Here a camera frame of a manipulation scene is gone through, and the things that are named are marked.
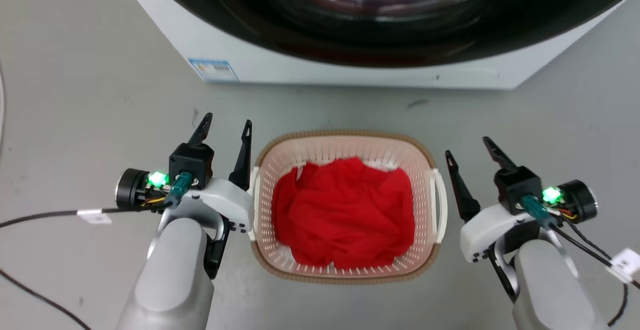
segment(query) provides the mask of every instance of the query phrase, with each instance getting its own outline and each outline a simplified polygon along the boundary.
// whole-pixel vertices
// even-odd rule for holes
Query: washing machine door
[[[620,0],[175,0],[266,49],[339,65],[486,58],[569,31]]]

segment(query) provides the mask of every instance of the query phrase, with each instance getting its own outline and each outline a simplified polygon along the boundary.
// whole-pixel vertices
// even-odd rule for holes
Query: red garment
[[[336,268],[384,266],[414,243],[414,198],[407,174],[369,168],[358,158],[307,164],[273,191],[278,241],[296,262]]]

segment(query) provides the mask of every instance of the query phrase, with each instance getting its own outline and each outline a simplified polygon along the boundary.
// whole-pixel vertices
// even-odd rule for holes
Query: plastic laundry basket
[[[336,269],[298,264],[288,246],[275,239],[272,195],[278,180],[306,162],[327,164],[359,157],[381,170],[403,169],[411,180],[415,238],[407,252],[389,266]],[[311,131],[288,134],[272,141],[258,156],[252,173],[254,199],[251,247],[270,273],[288,280],[325,284],[378,284],[413,279],[435,261],[447,223],[447,196],[430,153],[408,136],[366,131]]]

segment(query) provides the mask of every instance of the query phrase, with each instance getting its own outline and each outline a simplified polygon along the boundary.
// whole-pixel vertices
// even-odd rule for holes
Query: concrete floor
[[[247,118],[254,123],[254,158],[286,132],[400,132],[424,143],[440,167],[444,151],[452,150],[482,205],[498,195],[496,164],[482,144],[482,136],[491,136],[545,184],[574,178],[589,184],[601,211],[581,225],[585,234],[611,252],[638,250],[639,29],[640,0],[630,0],[511,92],[224,85],[203,83],[136,0],[0,0],[7,92],[0,218],[112,205],[124,169],[165,170],[192,121],[211,111],[207,142],[221,177],[233,168]],[[417,100],[420,106],[410,106]],[[234,234],[215,281],[209,327],[514,328],[491,266],[462,259],[455,210],[435,265],[411,282],[382,286],[277,279],[254,260],[248,239]],[[52,218],[2,229],[0,266],[93,328],[114,328],[159,218],[112,218],[104,226]],[[569,250],[610,318],[622,285],[598,262]],[[617,328],[638,327],[638,293],[631,289]],[[4,280],[0,319],[10,329],[75,328]]]

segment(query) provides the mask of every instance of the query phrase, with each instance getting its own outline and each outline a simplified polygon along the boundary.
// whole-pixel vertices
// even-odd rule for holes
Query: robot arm
[[[242,132],[235,170],[225,180],[212,177],[214,152],[202,143],[211,118],[211,113],[206,114],[190,141],[171,154],[169,175],[128,169],[119,181],[116,203],[120,208],[158,210],[162,219],[118,329],[206,328],[212,280],[218,274],[229,233],[251,230],[253,198],[247,193],[251,122],[247,120]],[[151,205],[160,201],[163,205]],[[203,227],[215,234],[209,236]]]
[[[203,266],[206,237],[190,218],[166,226],[131,290],[118,330],[206,328],[213,298]]]
[[[488,259],[513,302],[519,330],[570,330],[608,328],[578,281],[574,262],[556,234],[541,225],[537,213],[528,213],[522,198],[543,198],[540,178],[516,166],[492,140],[484,143],[501,169],[495,175],[499,204],[480,209],[471,197],[451,152],[446,161],[460,217],[466,222],[460,234],[462,254],[468,262]],[[595,217],[597,204],[589,189],[574,180],[558,186],[562,206],[578,223]],[[515,253],[508,261],[505,256]]]

